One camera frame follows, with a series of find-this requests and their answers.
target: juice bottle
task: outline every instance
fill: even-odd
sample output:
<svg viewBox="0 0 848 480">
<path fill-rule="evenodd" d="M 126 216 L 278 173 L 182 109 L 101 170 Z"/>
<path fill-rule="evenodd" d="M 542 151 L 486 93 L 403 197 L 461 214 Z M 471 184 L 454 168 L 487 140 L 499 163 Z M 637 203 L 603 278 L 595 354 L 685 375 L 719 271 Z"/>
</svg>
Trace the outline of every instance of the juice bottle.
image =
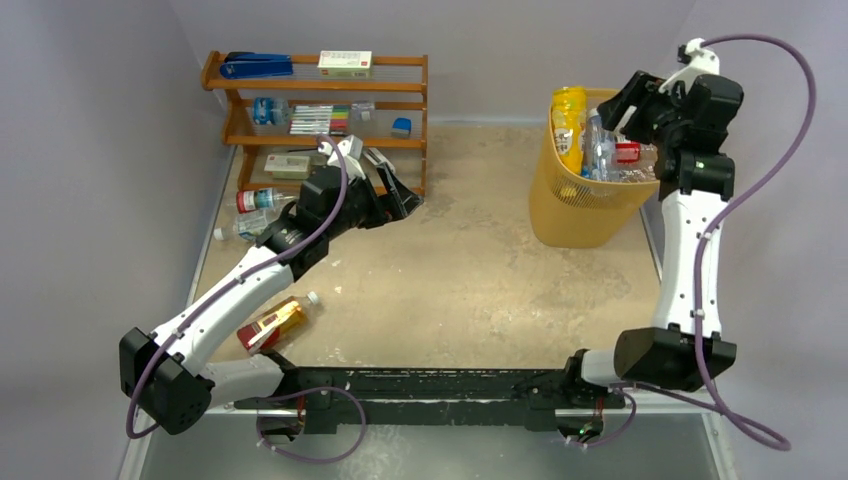
<svg viewBox="0 0 848 480">
<path fill-rule="evenodd" d="M 305 297 L 289 297 L 238 329 L 236 336 L 248 353 L 254 354 L 273 347 L 286 333 L 314 319 L 320 310 L 321 299 L 315 292 Z"/>
<path fill-rule="evenodd" d="M 586 89 L 583 87 L 556 89 L 551 103 L 551 128 L 557 155 L 563 166 L 576 175 L 580 175 L 583 166 L 587 103 Z"/>
</svg>

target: blue eraser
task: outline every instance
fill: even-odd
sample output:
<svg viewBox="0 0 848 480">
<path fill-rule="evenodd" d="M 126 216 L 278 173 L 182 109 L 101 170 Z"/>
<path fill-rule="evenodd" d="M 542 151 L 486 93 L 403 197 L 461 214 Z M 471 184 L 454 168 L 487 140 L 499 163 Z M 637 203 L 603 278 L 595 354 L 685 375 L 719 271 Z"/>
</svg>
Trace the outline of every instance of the blue eraser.
<svg viewBox="0 0 848 480">
<path fill-rule="evenodd" d="M 409 137 L 410 133 L 412 133 L 412 120 L 398 117 L 392 123 L 393 137 Z"/>
<path fill-rule="evenodd" d="M 392 124 L 392 128 L 412 131 L 412 120 L 403 117 L 396 118 L 395 123 Z"/>
</svg>

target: yellow wastebasket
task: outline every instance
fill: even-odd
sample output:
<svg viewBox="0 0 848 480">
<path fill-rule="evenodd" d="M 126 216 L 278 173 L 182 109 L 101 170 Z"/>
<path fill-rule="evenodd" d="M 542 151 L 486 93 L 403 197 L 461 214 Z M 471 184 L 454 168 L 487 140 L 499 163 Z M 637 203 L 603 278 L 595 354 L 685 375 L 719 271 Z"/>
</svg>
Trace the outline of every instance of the yellow wastebasket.
<svg viewBox="0 0 848 480">
<path fill-rule="evenodd" d="M 618 93 L 587 89 L 589 108 Z M 559 160 L 548 126 L 533 186 L 530 188 L 530 224 L 545 245 L 565 248 L 599 247 L 609 241 L 639 207 L 659 188 L 659 181 L 642 183 L 596 182 L 567 170 Z"/>
</svg>

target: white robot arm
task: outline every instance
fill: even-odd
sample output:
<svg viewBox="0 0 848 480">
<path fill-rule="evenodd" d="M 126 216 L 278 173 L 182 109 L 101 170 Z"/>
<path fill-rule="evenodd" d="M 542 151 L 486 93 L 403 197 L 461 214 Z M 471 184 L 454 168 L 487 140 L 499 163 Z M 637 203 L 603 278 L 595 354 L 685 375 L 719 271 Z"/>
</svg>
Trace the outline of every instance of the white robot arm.
<svg viewBox="0 0 848 480">
<path fill-rule="evenodd" d="M 139 406 L 168 433 L 186 430 L 208 408 L 273 394 L 284 376 L 284 365 L 273 354 L 236 362 L 207 362 L 224 339 L 256 309 L 325 257 L 330 240 L 351 228 L 374 228 L 404 219 L 421 204 L 421 197 L 407 189 L 387 165 L 375 167 L 387 191 L 377 195 L 359 165 L 361 140 L 349 136 L 337 147 L 349 175 L 347 193 L 335 216 L 333 207 L 340 197 L 342 178 L 340 159 L 324 143 L 321 151 L 330 157 L 328 166 L 317 169 L 304 181 L 295 214 L 284 210 L 233 270 L 184 312 L 149 335 L 136 328 L 121 340 L 124 393 L 132 397 L 140 389 Z M 304 238 L 317 234 L 319 226 L 324 225 L 326 229 L 320 236 L 308 245 L 302 244 Z M 296 253 L 274 263 L 289 250 Z M 252 272 L 253 267 L 263 263 L 270 265 Z M 188 327 L 183 326 L 201 305 L 205 309 Z M 157 364 L 147 381 L 141 381 L 144 369 L 152 361 Z"/>
<path fill-rule="evenodd" d="M 702 39 L 681 46 L 686 65 L 667 80 L 637 72 L 598 111 L 604 127 L 658 147 L 656 174 L 665 223 L 662 286 L 652 327 L 625 331 L 615 348 L 583 353 L 581 377 L 595 385 L 643 381 L 693 391 L 703 384 L 693 354 L 695 250 L 733 195 L 733 161 L 718 149 L 742 102 L 742 88 L 718 75 L 718 56 Z M 702 264 L 703 332 L 713 376 L 733 364 L 735 345 L 721 340 L 716 281 L 721 225 Z"/>
</svg>

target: water bottle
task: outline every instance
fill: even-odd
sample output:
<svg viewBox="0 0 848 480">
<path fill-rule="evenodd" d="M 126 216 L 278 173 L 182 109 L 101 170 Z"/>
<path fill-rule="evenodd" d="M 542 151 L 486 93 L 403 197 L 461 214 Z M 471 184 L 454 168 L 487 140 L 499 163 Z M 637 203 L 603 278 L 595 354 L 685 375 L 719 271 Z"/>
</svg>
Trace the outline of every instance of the water bottle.
<svg viewBox="0 0 848 480">
<path fill-rule="evenodd" d="M 225 226 L 216 228 L 212 232 L 215 240 L 226 241 L 241 237 L 248 242 L 256 241 L 256 237 L 274 220 L 280 217 L 281 208 L 265 208 L 254 212 L 236 215 L 233 221 Z"/>
<path fill-rule="evenodd" d="M 224 204 L 238 213 L 248 213 L 263 208 L 282 208 L 283 205 L 297 200 L 293 195 L 287 195 L 276 188 L 263 188 L 256 191 L 238 192 L 234 200 Z"/>
<path fill-rule="evenodd" d="M 585 161 L 581 175 L 598 182 L 617 182 L 615 137 L 601 125 L 597 109 L 589 110 L 586 120 Z"/>
<path fill-rule="evenodd" d="M 250 354 L 273 347 L 292 329 L 314 319 L 323 309 L 315 292 L 305 297 L 289 297 L 260 313 L 236 336 Z"/>
</svg>

